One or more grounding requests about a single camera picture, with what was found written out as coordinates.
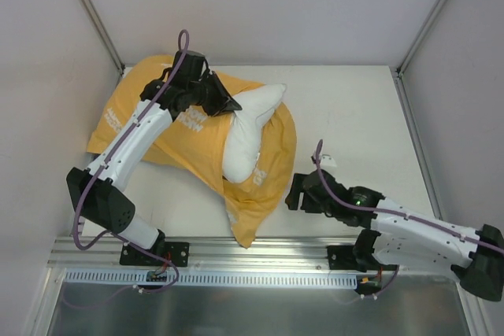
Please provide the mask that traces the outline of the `white pillow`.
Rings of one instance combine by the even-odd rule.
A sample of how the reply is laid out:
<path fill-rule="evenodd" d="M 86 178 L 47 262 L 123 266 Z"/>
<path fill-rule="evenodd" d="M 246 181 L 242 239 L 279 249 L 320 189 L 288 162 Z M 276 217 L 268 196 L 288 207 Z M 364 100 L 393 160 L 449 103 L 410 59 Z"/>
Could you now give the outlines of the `white pillow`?
<path fill-rule="evenodd" d="M 234 97 L 242 108 L 232 114 L 222 160 L 223 175 L 230 183 L 243 183 L 253 174 L 261 153 L 263 127 L 286 89 L 284 84 L 267 84 Z"/>

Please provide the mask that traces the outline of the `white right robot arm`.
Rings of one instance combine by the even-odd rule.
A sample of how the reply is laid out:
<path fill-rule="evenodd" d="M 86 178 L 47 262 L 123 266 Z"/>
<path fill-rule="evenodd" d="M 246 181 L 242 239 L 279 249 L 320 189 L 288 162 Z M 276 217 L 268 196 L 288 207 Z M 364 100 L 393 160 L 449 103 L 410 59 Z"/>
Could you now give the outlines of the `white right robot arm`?
<path fill-rule="evenodd" d="M 296 173 L 285 203 L 359 229 L 354 244 L 328 246 L 332 270 L 418 269 L 452 279 L 486 301 L 502 300 L 503 235 L 497 227 L 473 229 L 428 218 L 378 191 L 346 188 L 326 171 Z"/>

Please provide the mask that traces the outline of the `aluminium mounting rail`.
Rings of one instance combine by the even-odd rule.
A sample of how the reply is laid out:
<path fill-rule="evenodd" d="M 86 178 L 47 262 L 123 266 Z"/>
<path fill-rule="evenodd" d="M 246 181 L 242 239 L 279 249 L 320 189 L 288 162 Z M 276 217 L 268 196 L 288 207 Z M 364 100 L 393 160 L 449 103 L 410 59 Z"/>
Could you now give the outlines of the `aluminium mounting rail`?
<path fill-rule="evenodd" d="M 328 246 L 349 246 L 355 238 L 300 237 L 257 238 L 250 248 L 234 238 L 167 238 L 189 244 L 188 270 L 325 273 Z M 71 237 L 58 237 L 47 265 L 51 268 L 118 268 L 123 242 L 105 236 L 86 251 L 77 249 Z"/>

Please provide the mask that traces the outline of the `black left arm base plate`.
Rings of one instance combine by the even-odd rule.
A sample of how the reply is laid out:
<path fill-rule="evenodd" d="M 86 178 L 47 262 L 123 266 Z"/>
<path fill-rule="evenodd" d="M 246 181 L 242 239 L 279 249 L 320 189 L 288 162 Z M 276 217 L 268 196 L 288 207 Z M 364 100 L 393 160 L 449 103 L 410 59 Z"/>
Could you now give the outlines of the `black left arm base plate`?
<path fill-rule="evenodd" d="M 185 268 L 189 257 L 188 242 L 163 242 L 156 248 L 148 249 L 147 254 L 129 243 L 124 243 L 120 252 L 119 265 L 135 267 L 161 267 L 167 260 L 177 267 Z"/>

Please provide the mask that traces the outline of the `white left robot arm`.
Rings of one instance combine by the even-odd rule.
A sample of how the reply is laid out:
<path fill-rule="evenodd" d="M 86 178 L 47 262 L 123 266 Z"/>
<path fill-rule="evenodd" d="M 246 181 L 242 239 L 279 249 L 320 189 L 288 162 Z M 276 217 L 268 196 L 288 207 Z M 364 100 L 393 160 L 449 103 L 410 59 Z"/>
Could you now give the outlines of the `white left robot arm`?
<path fill-rule="evenodd" d="M 66 177 L 74 220 L 89 220 L 138 246 L 137 256 L 148 265 L 164 258 L 163 234 L 137 214 L 124 190 L 154 141 L 192 105 L 202 107 L 208 116 L 241 108 L 215 72 L 182 76 L 167 68 L 144 87 L 131 118 L 105 151 L 84 170 L 72 168 Z"/>

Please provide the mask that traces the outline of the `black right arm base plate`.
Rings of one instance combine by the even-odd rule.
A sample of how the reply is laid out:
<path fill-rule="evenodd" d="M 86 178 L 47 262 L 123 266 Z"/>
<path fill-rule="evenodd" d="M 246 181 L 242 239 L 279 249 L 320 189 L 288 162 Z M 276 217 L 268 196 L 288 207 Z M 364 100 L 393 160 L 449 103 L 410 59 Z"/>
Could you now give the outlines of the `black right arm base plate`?
<path fill-rule="evenodd" d="M 353 245 L 327 246 L 326 251 L 330 270 L 394 271 L 398 267 L 394 264 L 381 264 L 370 254 L 361 254 Z"/>

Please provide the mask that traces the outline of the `right aluminium frame post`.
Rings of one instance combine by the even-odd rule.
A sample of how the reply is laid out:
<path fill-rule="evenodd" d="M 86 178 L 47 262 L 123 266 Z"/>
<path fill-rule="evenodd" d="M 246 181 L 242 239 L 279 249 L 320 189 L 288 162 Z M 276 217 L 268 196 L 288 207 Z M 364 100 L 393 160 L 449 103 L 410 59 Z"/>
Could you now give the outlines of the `right aluminium frame post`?
<path fill-rule="evenodd" d="M 421 25 L 418 33 L 415 35 L 413 42 L 411 43 L 406 55 L 401 60 L 401 63 L 395 69 L 397 76 L 401 76 L 410 66 L 411 62 L 415 58 L 417 51 L 421 48 L 425 39 L 428 37 L 429 32 L 434 28 L 436 21 L 438 20 L 441 12 L 444 10 L 445 6 L 450 0 L 435 0 L 434 5 L 430 9 L 427 17 Z"/>

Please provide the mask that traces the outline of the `blue and yellow pillowcase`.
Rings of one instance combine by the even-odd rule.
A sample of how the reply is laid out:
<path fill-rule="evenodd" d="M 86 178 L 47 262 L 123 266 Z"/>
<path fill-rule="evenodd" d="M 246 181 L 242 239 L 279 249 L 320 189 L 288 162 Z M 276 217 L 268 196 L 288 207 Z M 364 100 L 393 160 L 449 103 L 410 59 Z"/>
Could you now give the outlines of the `blue and yellow pillowcase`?
<path fill-rule="evenodd" d="M 267 85 L 225 73 L 218 76 L 232 97 Z M 243 183 L 230 183 L 223 175 L 222 160 L 231 120 L 232 114 L 209 117 L 193 105 L 154 141 L 143 160 L 189 171 L 223 197 L 232 234 L 248 248 L 290 182 L 297 136 L 294 120 L 282 100 L 263 127 L 261 153 L 253 174 Z"/>

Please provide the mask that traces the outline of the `aluminium frame post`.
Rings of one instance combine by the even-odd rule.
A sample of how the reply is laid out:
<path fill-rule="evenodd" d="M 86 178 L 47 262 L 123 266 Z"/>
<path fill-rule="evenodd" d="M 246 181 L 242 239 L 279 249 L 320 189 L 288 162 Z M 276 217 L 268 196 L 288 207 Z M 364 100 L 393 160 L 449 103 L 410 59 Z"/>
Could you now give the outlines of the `aluminium frame post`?
<path fill-rule="evenodd" d="M 113 44 L 112 39 L 106 29 L 106 26 L 102 22 L 102 18 L 99 16 L 97 9 L 95 8 L 92 0 L 79 0 L 81 6 L 83 7 L 84 12 L 87 14 L 89 21 L 91 22 L 92 27 L 96 31 L 102 45 L 105 47 L 109 58 L 113 62 L 116 70 L 119 75 L 122 76 L 125 69 L 125 63 L 120 58 L 119 53 L 117 52 L 116 47 Z"/>
<path fill-rule="evenodd" d="M 415 35 L 413 42 L 411 43 L 406 55 L 401 60 L 401 63 L 395 69 L 397 76 L 401 76 L 410 66 L 411 62 L 415 58 L 417 51 L 421 48 L 425 39 L 428 37 L 429 32 L 434 28 L 436 21 L 438 20 L 441 12 L 444 10 L 445 6 L 450 0 L 435 0 L 434 5 L 430 9 L 427 17 L 421 25 L 418 33 Z"/>

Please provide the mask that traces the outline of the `left aluminium frame post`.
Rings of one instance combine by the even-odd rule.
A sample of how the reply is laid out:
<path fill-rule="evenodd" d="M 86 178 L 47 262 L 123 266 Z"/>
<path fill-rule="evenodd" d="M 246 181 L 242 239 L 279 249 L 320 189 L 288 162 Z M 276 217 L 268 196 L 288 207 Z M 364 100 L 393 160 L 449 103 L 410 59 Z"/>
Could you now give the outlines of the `left aluminium frame post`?
<path fill-rule="evenodd" d="M 99 16 L 97 9 L 95 8 L 92 0 L 79 0 L 81 6 L 83 7 L 84 12 L 87 14 L 89 21 L 91 22 L 92 27 L 96 31 L 102 45 L 105 47 L 109 58 L 113 62 L 116 70 L 119 75 L 122 76 L 125 69 L 125 63 L 120 58 L 119 53 L 117 52 L 116 47 L 113 44 L 112 39 L 106 29 L 106 26 L 102 22 L 102 18 Z"/>

